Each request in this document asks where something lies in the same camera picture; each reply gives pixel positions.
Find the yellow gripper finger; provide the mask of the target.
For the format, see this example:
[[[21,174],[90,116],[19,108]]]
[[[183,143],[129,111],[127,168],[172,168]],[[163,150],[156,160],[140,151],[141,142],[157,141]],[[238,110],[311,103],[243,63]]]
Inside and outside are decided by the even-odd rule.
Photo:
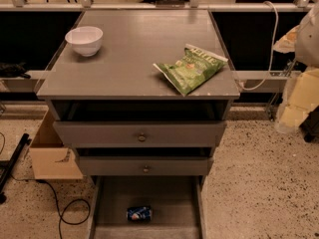
[[[294,52],[298,30],[299,26],[295,26],[289,30],[274,44],[273,50],[283,54]]]
[[[288,79],[276,114],[275,129],[281,133],[295,131],[318,106],[319,69],[308,67]]]

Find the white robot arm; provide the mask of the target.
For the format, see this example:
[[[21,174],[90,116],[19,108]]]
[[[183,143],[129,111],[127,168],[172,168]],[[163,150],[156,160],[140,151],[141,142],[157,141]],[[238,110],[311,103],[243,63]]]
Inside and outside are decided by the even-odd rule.
[[[282,36],[273,49],[279,53],[294,52],[296,61],[307,66],[304,73],[287,81],[277,111],[275,128],[288,133],[300,127],[319,106],[319,4]]]

